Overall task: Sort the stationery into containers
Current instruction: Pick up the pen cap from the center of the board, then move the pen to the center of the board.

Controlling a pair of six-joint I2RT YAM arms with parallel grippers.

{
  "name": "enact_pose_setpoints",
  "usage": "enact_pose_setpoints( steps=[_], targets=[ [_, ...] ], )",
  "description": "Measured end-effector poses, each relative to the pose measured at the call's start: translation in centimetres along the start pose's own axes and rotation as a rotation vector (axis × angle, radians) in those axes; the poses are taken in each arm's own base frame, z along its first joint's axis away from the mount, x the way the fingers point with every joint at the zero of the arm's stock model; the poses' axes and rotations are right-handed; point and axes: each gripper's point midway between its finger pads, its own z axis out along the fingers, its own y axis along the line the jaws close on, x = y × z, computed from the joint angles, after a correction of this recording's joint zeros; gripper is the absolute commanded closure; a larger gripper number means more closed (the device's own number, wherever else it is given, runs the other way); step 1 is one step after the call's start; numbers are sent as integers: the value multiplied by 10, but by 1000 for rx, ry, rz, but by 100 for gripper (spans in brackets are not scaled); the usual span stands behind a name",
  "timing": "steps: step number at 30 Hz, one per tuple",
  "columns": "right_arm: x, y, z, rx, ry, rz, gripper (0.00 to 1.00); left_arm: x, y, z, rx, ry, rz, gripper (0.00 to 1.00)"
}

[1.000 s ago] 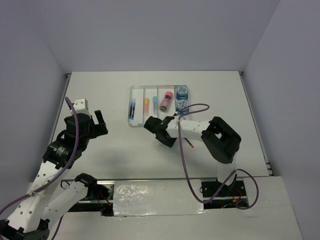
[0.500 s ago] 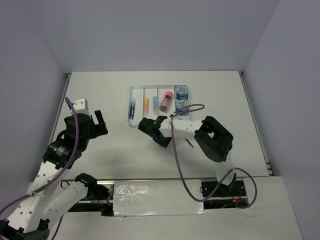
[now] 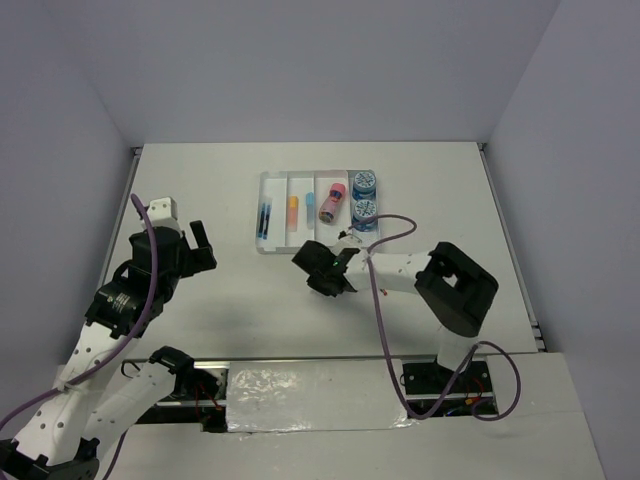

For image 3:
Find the blue highlighter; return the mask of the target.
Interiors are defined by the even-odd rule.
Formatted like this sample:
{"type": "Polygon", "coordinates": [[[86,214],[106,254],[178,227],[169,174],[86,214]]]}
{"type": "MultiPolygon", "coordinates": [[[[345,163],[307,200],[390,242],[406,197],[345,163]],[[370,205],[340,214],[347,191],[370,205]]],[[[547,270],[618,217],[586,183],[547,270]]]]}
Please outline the blue highlighter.
{"type": "Polygon", "coordinates": [[[305,205],[305,209],[306,209],[306,226],[309,230],[313,230],[315,228],[315,216],[316,216],[315,206],[313,208],[310,208],[305,205]]]}

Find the orange highlighter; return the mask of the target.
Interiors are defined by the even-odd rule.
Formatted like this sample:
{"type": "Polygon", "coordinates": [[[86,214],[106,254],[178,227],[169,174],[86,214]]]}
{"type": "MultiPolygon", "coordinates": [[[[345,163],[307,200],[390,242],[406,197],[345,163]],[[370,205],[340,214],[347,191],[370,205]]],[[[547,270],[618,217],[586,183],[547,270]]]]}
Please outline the orange highlighter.
{"type": "Polygon", "coordinates": [[[287,210],[286,210],[286,228],[288,232],[296,232],[298,228],[298,211],[297,209],[292,209],[288,207],[287,200],[287,210]]]}

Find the blue jar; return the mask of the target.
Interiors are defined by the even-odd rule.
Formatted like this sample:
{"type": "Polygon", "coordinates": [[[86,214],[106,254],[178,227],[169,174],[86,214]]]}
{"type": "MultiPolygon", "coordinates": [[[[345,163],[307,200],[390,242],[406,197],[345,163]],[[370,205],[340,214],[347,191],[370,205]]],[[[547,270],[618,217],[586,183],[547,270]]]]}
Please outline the blue jar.
{"type": "Polygon", "coordinates": [[[372,199],[358,200],[352,211],[352,226],[355,230],[369,232],[377,229],[377,203],[372,199]]]}
{"type": "Polygon", "coordinates": [[[353,176],[352,197],[355,200],[375,199],[377,177],[372,170],[357,171],[353,176]]]}

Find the pink tube of markers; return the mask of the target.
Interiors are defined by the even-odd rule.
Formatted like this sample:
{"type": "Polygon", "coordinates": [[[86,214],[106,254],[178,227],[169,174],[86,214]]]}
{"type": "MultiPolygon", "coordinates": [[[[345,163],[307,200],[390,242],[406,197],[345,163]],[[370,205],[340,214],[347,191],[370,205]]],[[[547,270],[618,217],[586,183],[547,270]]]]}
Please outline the pink tube of markers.
{"type": "Polygon", "coordinates": [[[334,183],[331,185],[328,196],[323,201],[318,212],[318,218],[322,223],[331,224],[335,221],[345,193],[346,186],[344,184],[334,183]]]}

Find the dark blue pen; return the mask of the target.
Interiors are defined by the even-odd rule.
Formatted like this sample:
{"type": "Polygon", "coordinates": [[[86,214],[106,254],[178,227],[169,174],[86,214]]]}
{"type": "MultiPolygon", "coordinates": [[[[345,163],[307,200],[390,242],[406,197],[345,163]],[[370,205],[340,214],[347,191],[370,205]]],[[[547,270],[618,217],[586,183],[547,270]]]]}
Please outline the dark blue pen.
{"type": "Polygon", "coordinates": [[[263,239],[268,238],[270,219],[272,212],[272,201],[269,201],[265,207],[265,216],[264,216],[264,224],[263,224],[263,239]]]}

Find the teal pen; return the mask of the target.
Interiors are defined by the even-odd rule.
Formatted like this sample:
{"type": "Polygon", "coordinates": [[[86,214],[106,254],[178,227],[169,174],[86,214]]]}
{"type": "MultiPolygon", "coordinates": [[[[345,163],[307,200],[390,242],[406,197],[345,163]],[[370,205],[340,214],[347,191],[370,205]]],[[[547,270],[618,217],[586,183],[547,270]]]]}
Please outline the teal pen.
{"type": "Polygon", "coordinates": [[[264,239],[266,234],[266,224],[269,216],[270,204],[268,201],[265,201],[261,204],[260,216],[258,221],[258,229],[257,229],[257,238],[264,239]]]}

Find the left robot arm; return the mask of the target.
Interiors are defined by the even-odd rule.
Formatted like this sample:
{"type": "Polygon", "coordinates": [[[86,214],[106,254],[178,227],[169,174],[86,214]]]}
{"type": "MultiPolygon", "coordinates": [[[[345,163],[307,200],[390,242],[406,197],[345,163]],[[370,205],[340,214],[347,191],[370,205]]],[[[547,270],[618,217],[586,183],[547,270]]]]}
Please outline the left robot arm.
{"type": "Polygon", "coordinates": [[[179,281],[216,268],[203,223],[193,221],[190,228],[195,247],[176,225],[154,223],[151,231],[130,236],[132,256],[97,290],[55,386],[27,402],[33,417],[2,441],[2,478],[93,479],[104,454],[120,448],[128,429],[154,404],[218,393],[215,376],[196,368],[188,354],[163,346],[120,390],[104,394],[179,281]]]}

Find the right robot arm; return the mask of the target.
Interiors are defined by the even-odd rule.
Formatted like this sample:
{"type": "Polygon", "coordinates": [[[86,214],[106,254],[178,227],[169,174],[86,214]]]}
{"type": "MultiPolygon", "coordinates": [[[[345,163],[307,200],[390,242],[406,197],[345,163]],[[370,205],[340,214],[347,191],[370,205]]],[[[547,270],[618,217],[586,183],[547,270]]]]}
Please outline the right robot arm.
{"type": "Polygon", "coordinates": [[[344,237],[328,247],[306,241],[292,262],[307,274],[307,285],[336,297],[345,292],[392,291],[419,296],[441,325],[431,366],[417,372],[428,394],[457,391],[469,377],[463,361],[479,334],[499,284],[457,246],[440,242],[430,252],[375,253],[344,237]]]}

